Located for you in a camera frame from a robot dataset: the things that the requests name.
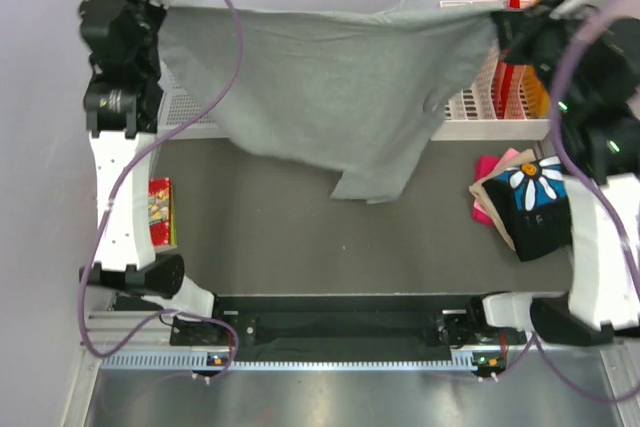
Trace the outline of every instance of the red object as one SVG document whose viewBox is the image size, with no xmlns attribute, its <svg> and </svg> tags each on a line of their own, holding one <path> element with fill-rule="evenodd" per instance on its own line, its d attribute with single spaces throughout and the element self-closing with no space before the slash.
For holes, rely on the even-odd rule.
<svg viewBox="0 0 640 427">
<path fill-rule="evenodd" d="M 481 178 L 486 177 L 491 172 L 493 172 L 493 169 L 496 168 L 498 162 L 500 162 L 500 157 L 496 157 L 494 155 L 481 156 L 478 162 L 476 162 L 476 180 L 480 180 Z M 491 217 L 489 217 L 481 210 L 476 209 L 475 205 L 473 208 L 472 216 L 474 220 L 482 224 L 493 225 L 493 220 L 491 220 Z"/>
<path fill-rule="evenodd" d="M 171 245 L 173 203 L 171 202 L 171 180 L 168 178 L 149 181 L 149 225 L 153 245 Z"/>
<path fill-rule="evenodd" d="M 509 0 L 510 9 L 519 9 L 520 0 Z M 506 64 L 504 69 L 504 77 L 502 78 L 502 85 L 500 86 L 500 118 L 504 119 L 507 113 L 507 105 L 509 102 L 509 91 L 511 90 L 511 82 L 513 81 L 513 72 L 515 65 Z"/>
</svg>

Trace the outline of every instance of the folded clothes stack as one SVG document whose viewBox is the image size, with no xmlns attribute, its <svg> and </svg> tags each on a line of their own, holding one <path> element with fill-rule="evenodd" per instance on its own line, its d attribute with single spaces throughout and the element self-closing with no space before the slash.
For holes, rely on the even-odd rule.
<svg viewBox="0 0 640 427">
<path fill-rule="evenodd" d="M 494 225 L 520 260 L 571 243 L 571 212 L 558 157 L 536 159 L 532 150 L 512 149 L 497 160 L 483 156 L 476 179 L 469 187 L 475 197 L 473 218 Z"/>
</svg>

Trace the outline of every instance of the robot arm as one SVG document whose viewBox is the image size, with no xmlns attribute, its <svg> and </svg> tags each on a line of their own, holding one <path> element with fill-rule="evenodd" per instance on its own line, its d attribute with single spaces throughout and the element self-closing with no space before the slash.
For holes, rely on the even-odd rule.
<svg viewBox="0 0 640 427">
<path fill-rule="evenodd" d="M 541 0 L 523 11 L 497 12 L 506 62 L 531 64 L 550 90 L 557 64 L 584 20 L 604 0 Z M 618 211 L 637 246 L 640 121 L 627 101 L 640 85 L 640 20 L 620 18 L 587 50 L 560 103 L 569 157 Z M 477 309 L 487 325 L 535 330 L 548 342 L 593 345 L 639 325 L 640 301 L 616 228 L 600 201 L 565 175 L 573 223 L 573 284 L 567 294 L 488 295 Z"/>
<path fill-rule="evenodd" d="M 93 74 L 84 97 L 95 158 L 98 218 L 111 209 L 89 285 L 210 317 L 215 297 L 184 272 L 178 254 L 156 255 L 149 231 L 150 158 L 138 162 L 109 205 L 123 169 L 156 139 L 163 91 L 158 31 L 174 0 L 83 0 L 80 34 Z"/>
</svg>

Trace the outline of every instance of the yellow plastic object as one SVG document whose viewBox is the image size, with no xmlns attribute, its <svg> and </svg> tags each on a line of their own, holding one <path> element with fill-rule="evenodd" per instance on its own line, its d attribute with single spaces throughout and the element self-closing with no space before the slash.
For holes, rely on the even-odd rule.
<svg viewBox="0 0 640 427">
<path fill-rule="evenodd" d="M 549 111 L 549 94 L 536 76 L 535 69 L 530 65 L 527 66 L 524 72 L 522 87 L 525 97 L 527 98 L 527 103 L 529 104 L 529 113 L 531 116 L 544 116 Z"/>
</svg>

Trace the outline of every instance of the red book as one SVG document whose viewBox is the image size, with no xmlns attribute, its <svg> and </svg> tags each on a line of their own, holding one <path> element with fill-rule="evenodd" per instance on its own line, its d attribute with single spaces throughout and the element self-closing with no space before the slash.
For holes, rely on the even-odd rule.
<svg viewBox="0 0 640 427">
<path fill-rule="evenodd" d="M 154 246 L 174 243 L 173 196 L 166 177 L 149 181 L 149 226 Z"/>
</svg>

